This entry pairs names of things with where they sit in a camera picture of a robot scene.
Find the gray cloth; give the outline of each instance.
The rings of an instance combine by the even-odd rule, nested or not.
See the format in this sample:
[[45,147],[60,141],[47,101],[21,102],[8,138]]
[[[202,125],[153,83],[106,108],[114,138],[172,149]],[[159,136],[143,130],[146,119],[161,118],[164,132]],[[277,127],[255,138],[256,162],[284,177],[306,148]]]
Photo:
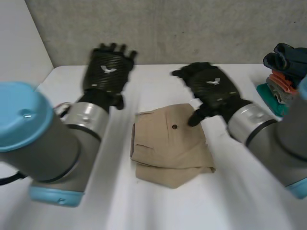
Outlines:
[[272,81],[270,78],[266,79],[272,94],[277,98],[280,104],[289,104],[293,100],[292,94],[285,92],[282,87]]

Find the white table surface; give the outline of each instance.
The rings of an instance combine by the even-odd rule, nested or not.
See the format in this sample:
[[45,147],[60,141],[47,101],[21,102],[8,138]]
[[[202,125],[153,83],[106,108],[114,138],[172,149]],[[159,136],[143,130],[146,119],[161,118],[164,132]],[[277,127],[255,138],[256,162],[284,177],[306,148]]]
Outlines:
[[[32,202],[30,179],[0,187],[4,230],[300,230],[307,225],[307,200],[296,200],[225,131],[221,118],[202,122],[217,167],[169,189],[135,178],[130,138],[137,112],[169,104],[199,102],[169,72],[181,65],[138,65],[125,88],[126,108],[111,110],[107,133],[86,193],[77,208]],[[270,71],[262,65],[220,65],[243,97],[268,109],[253,82]],[[54,69],[39,89],[53,105],[81,95],[84,66]],[[14,169],[2,164],[0,176]]]

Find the black cable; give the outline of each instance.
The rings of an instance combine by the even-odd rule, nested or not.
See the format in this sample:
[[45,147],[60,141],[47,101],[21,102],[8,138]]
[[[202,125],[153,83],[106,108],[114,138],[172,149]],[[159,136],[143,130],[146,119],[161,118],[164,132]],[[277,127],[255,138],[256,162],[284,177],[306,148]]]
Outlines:
[[20,171],[18,171],[15,175],[10,176],[10,177],[6,177],[6,178],[1,178],[0,179],[0,186],[1,185],[5,185],[5,184],[9,184],[12,183],[14,181],[17,181],[19,179],[23,179],[26,178],[27,176],[22,174]]

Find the folded khaki pants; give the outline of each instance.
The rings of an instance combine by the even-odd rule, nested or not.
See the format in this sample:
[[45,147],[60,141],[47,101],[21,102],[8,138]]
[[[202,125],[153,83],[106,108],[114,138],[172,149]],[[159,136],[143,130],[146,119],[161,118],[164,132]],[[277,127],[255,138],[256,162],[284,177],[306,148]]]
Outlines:
[[193,112],[190,104],[176,104],[137,115],[130,154],[137,178],[177,188],[215,171],[201,125],[188,126]]

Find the dark blue cloth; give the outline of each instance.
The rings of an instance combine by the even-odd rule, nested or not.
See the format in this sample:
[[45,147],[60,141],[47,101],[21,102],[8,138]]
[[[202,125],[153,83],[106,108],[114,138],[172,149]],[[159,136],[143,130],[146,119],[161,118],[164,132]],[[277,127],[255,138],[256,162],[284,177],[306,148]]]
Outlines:
[[297,88],[300,81],[307,75],[307,48],[293,48],[285,43],[279,43],[275,53],[269,53],[263,59],[263,64],[283,73],[287,80]]

